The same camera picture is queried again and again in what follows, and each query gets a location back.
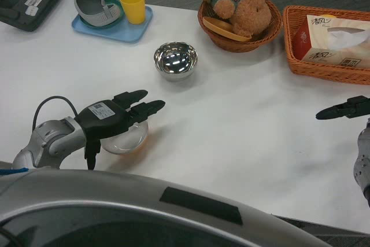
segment stainless steel bowl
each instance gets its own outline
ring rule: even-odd
[[[154,53],[157,71],[170,81],[178,81],[190,76],[198,63],[195,49],[182,42],[165,43]]]

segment white table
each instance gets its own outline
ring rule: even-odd
[[[73,0],[61,0],[34,33],[0,23],[0,160],[11,162],[31,135],[38,104],[68,97],[78,110],[146,89],[166,107],[149,120],[144,149],[126,157],[101,151],[97,170],[127,172],[205,190],[262,211],[370,233],[370,209],[353,179],[357,136],[366,118],[318,121],[315,114],[369,87],[293,75],[281,35],[251,53],[217,48],[197,13],[152,6],[153,21],[134,45],[78,34]],[[180,40],[199,54],[180,83],[164,80],[153,54]],[[38,123],[71,116],[55,100]],[[86,169],[83,151],[62,168]]]

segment blue tray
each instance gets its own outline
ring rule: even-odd
[[[145,21],[142,24],[131,24],[128,22],[126,16],[123,15],[123,19],[115,26],[106,29],[93,29],[86,26],[81,21],[80,16],[77,15],[72,21],[72,28],[79,33],[120,40],[126,43],[135,43],[144,35],[153,17],[153,10],[150,7],[146,6],[145,11]]]

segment green bowl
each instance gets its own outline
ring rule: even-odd
[[[120,10],[121,10],[121,15],[120,17],[115,20],[114,22],[108,24],[108,25],[104,25],[104,26],[93,26],[91,25],[90,23],[88,23],[86,20],[84,20],[81,16],[80,16],[80,19],[82,21],[82,23],[84,25],[86,25],[88,28],[91,28],[91,29],[107,29],[107,28],[110,28],[112,26],[115,26],[117,23],[119,23],[122,19],[123,19],[123,16],[125,15],[125,12],[123,11],[123,8],[122,8],[122,5],[121,5],[121,2],[119,2],[118,0],[105,0],[105,3],[108,5],[108,4],[116,4]]]

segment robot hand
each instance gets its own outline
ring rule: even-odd
[[[101,139],[128,131],[133,124],[147,120],[164,107],[164,101],[153,101],[128,110],[146,95],[144,90],[122,93],[112,100],[86,107],[74,119],[66,117],[40,124],[34,128],[28,145],[14,159],[12,168],[59,169],[63,159],[85,147],[88,169],[94,169]]]
[[[319,120],[346,116],[355,118],[370,114],[370,99],[364,96],[349,98],[344,104],[324,109],[316,115]],[[357,140],[358,157],[354,163],[353,175],[370,205],[370,119]]]

